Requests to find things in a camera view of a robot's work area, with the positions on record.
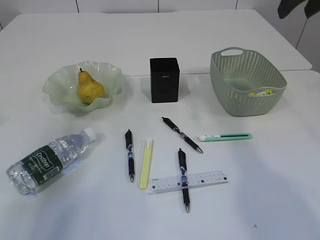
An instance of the woven basket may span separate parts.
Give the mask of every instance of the woven basket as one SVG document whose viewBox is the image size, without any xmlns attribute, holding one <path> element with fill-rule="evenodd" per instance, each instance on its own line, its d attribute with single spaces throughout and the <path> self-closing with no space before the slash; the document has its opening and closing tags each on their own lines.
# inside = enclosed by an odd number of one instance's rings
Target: woven basket
<svg viewBox="0 0 320 240">
<path fill-rule="evenodd" d="M 238 55 L 222 55 L 238 50 Z M 211 56 L 213 90 L 227 113 L 256 116 L 268 113 L 287 87 L 287 81 L 263 55 L 253 50 L 229 47 Z"/>
</svg>

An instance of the white wall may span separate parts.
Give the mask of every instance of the white wall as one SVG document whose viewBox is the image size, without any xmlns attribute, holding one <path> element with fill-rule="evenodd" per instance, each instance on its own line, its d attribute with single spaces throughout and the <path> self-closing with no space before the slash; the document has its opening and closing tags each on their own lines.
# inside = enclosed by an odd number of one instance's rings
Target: white wall
<svg viewBox="0 0 320 240">
<path fill-rule="evenodd" d="M 297 43 L 307 17 L 304 7 L 307 2 L 297 6 L 286 18 L 278 16 L 278 6 L 281 0 L 238 0 L 237 9 L 255 9 L 294 47 Z"/>
<path fill-rule="evenodd" d="M 305 25 L 297 50 L 320 73 L 320 13 L 310 17 Z"/>
<path fill-rule="evenodd" d="M 159 12 L 236 9 L 237 0 L 159 0 Z"/>
<path fill-rule="evenodd" d="M 77 0 L 79 12 L 157 13 L 158 0 Z"/>
<path fill-rule="evenodd" d="M 320 72 L 320 13 L 307 22 L 303 2 L 279 19 L 281 0 L 0 0 L 0 23 L 5 27 L 25 13 L 156 13 L 181 10 L 255 9 Z"/>
<path fill-rule="evenodd" d="M 3 27 L 19 14 L 77 12 L 75 0 L 0 0 L 0 23 Z"/>
</svg>

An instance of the bottle cap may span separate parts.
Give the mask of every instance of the bottle cap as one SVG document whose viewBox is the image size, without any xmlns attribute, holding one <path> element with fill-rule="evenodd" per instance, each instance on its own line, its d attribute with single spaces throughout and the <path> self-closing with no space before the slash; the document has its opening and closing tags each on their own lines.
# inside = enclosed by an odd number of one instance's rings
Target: bottle cap
<svg viewBox="0 0 320 240">
<path fill-rule="evenodd" d="M 83 131 L 88 135 L 90 142 L 93 142 L 94 140 L 96 140 L 96 133 L 91 127 L 87 127 Z"/>
</svg>

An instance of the white table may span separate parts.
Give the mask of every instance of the white table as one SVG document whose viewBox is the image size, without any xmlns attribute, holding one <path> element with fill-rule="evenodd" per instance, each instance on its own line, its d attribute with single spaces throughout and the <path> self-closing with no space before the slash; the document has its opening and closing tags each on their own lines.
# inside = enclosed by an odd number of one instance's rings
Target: white table
<svg viewBox="0 0 320 240">
<path fill-rule="evenodd" d="M 41 93 L 42 79 L 6 81 L 0 95 L 0 239 L 319 239 L 320 74 L 283 75 L 288 87 L 282 98 L 268 114 L 255 117 L 227 114 L 208 74 L 182 75 L 179 101 L 157 104 L 150 100 L 148 76 L 127 77 L 110 107 L 82 117 L 52 106 Z M 241 132 L 253 139 L 201 142 L 202 155 L 162 116 L 194 140 L 201 134 Z M 93 150 L 47 189 L 22 196 L 8 183 L 5 171 L 11 164 L 87 126 L 98 133 Z M 152 137 L 151 177 L 179 174 L 182 148 L 189 174 L 224 170 L 229 183 L 191 189 L 189 214 L 181 192 L 140 191 L 138 181 L 128 180 L 124 134 L 129 128 L 137 179 L 143 141 Z"/>
<path fill-rule="evenodd" d="M 17 16 L 0 34 L 0 73 L 46 79 L 61 66 L 108 62 L 128 76 L 150 74 L 150 58 L 175 57 L 182 74 L 209 73 L 211 54 L 255 50 L 279 70 L 311 64 L 255 10 L 171 13 L 61 13 Z"/>
</svg>

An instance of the basket handle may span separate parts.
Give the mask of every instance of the basket handle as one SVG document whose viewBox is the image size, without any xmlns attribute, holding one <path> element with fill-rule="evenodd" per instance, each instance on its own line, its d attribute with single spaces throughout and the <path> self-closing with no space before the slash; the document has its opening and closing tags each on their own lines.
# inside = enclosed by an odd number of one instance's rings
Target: basket handle
<svg viewBox="0 0 320 240">
<path fill-rule="evenodd" d="M 243 48 L 241 48 L 241 47 L 231 46 L 231 47 L 227 47 L 227 48 L 225 48 L 225 49 L 222 49 L 221 51 L 218 51 L 217 53 L 220 54 L 221 56 L 223 56 L 222 53 L 224 53 L 224 52 L 226 52 L 226 51 L 229 51 L 229 50 L 239 50 L 239 51 L 242 51 L 242 53 L 236 54 L 236 55 L 234 55 L 234 56 L 242 55 L 242 54 L 244 54 L 245 51 L 247 51 L 246 49 L 243 49 Z"/>
</svg>

